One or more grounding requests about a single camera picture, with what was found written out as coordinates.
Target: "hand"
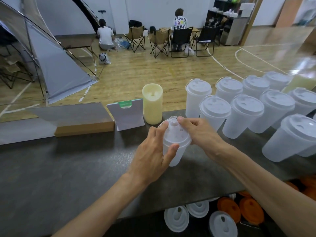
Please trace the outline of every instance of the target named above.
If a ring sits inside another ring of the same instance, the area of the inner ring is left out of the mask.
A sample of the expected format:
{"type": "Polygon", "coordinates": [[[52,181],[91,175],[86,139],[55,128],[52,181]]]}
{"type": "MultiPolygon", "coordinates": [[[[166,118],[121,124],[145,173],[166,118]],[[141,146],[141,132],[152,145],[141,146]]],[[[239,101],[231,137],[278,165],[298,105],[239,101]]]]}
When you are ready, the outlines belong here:
{"type": "Polygon", "coordinates": [[[206,155],[216,162],[220,162],[219,157],[223,151],[231,145],[223,141],[216,131],[203,118],[178,117],[178,122],[187,130],[192,138],[191,144],[201,147],[206,155]]]}
{"type": "Polygon", "coordinates": [[[179,148],[179,144],[172,144],[168,152],[165,155],[162,154],[162,141],[167,128],[168,121],[158,128],[150,127],[147,138],[137,148],[127,171],[132,178],[146,186],[164,173],[179,148]]]}

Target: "white t-shirt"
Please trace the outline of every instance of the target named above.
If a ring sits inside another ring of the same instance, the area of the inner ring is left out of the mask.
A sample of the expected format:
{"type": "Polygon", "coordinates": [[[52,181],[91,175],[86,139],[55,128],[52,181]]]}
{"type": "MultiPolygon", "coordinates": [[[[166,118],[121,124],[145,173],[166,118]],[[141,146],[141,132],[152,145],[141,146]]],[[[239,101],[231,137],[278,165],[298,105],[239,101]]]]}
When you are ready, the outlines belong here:
{"type": "Polygon", "coordinates": [[[174,27],[173,29],[186,29],[187,20],[183,16],[177,16],[174,19],[174,27]]]}
{"type": "Polygon", "coordinates": [[[98,29],[98,35],[100,36],[99,43],[103,45],[113,45],[112,36],[113,31],[109,27],[100,27],[98,29]]]}

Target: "orange container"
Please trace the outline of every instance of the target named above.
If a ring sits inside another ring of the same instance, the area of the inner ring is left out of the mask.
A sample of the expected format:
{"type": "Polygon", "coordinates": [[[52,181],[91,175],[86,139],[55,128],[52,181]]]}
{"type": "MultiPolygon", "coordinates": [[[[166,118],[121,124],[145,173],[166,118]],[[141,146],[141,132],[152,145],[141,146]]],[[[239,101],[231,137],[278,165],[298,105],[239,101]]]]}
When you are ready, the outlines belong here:
{"type": "Polygon", "coordinates": [[[251,197],[248,191],[239,191],[238,194],[244,197],[251,197]]]}
{"type": "Polygon", "coordinates": [[[297,191],[299,191],[298,190],[298,187],[295,185],[295,184],[293,184],[293,183],[291,183],[291,182],[289,182],[289,181],[286,181],[285,183],[287,183],[289,186],[291,186],[293,189],[296,189],[297,191]]]}
{"type": "Polygon", "coordinates": [[[316,188],[316,175],[311,175],[311,176],[306,176],[306,177],[300,178],[300,181],[306,187],[316,188]]]}
{"type": "Polygon", "coordinates": [[[234,200],[227,197],[222,197],[217,201],[217,209],[224,211],[231,216],[235,223],[240,222],[241,213],[238,205],[234,200]]]}
{"type": "Polygon", "coordinates": [[[261,206],[253,198],[245,197],[239,202],[240,212],[243,217],[253,225],[264,222],[264,213],[261,206]]]}
{"type": "Polygon", "coordinates": [[[315,188],[307,187],[302,193],[316,201],[316,189],[315,188]]]}

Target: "folding chair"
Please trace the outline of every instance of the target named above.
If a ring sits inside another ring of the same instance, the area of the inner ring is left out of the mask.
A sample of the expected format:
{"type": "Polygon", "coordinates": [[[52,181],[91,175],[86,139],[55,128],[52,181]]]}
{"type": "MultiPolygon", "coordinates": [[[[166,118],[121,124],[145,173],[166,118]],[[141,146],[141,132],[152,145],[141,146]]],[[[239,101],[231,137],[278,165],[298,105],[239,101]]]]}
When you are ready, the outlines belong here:
{"type": "Polygon", "coordinates": [[[197,45],[196,45],[196,49],[195,49],[195,55],[197,57],[205,57],[205,56],[212,56],[214,55],[214,45],[215,45],[215,38],[219,33],[220,30],[220,26],[214,27],[214,28],[210,28],[207,26],[204,26],[202,28],[201,34],[200,36],[194,36],[193,37],[193,43],[194,41],[196,41],[197,45]],[[198,43],[200,44],[206,44],[206,48],[205,49],[198,49],[198,43]],[[213,43],[213,52],[211,55],[197,55],[198,51],[206,51],[207,48],[209,47],[209,44],[213,43]]]}
{"type": "Polygon", "coordinates": [[[148,39],[150,41],[151,45],[151,53],[154,52],[154,57],[157,58],[157,56],[160,53],[165,54],[166,56],[169,55],[169,36],[170,36],[171,30],[168,31],[154,31],[152,34],[148,34],[148,39]],[[160,52],[156,55],[156,47],[160,50],[160,52]]]}
{"type": "Polygon", "coordinates": [[[24,67],[24,65],[20,64],[18,60],[11,60],[11,62],[12,64],[9,64],[4,58],[0,58],[0,80],[2,80],[7,87],[12,89],[16,79],[35,82],[32,78],[33,75],[24,67]],[[26,72],[21,71],[20,66],[23,67],[26,72]],[[28,75],[30,80],[18,77],[19,73],[28,75]]]}
{"type": "Polygon", "coordinates": [[[144,50],[146,50],[146,44],[145,44],[145,28],[144,26],[140,27],[130,27],[130,30],[127,35],[124,35],[129,43],[129,49],[130,47],[135,52],[137,48],[140,46],[144,50]]]}
{"type": "Polygon", "coordinates": [[[177,56],[177,57],[173,57],[172,53],[174,51],[172,51],[172,44],[175,45],[185,45],[184,49],[182,51],[185,50],[186,46],[190,46],[190,38],[191,38],[191,34],[192,34],[192,30],[193,27],[189,27],[187,29],[174,29],[173,31],[173,37],[171,38],[170,42],[169,42],[169,46],[171,46],[171,50],[169,50],[171,52],[171,57],[172,58],[186,58],[189,57],[189,53],[188,56],[177,56]]]}

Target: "forearm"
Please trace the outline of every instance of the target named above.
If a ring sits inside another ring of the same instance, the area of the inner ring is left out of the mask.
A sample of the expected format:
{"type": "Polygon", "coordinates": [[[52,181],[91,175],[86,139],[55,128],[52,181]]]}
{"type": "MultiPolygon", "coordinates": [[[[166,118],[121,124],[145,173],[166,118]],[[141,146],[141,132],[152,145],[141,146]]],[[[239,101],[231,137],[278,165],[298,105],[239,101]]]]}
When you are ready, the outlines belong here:
{"type": "Polygon", "coordinates": [[[315,235],[316,202],[283,183],[235,147],[226,148],[220,159],[286,235],[315,235]]]}
{"type": "Polygon", "coordinates": [[[90,207],[60,229],[53,237],[102,236],[123,209],[136,198],[145,185],[129,174],[121,178],[90,207]]]}

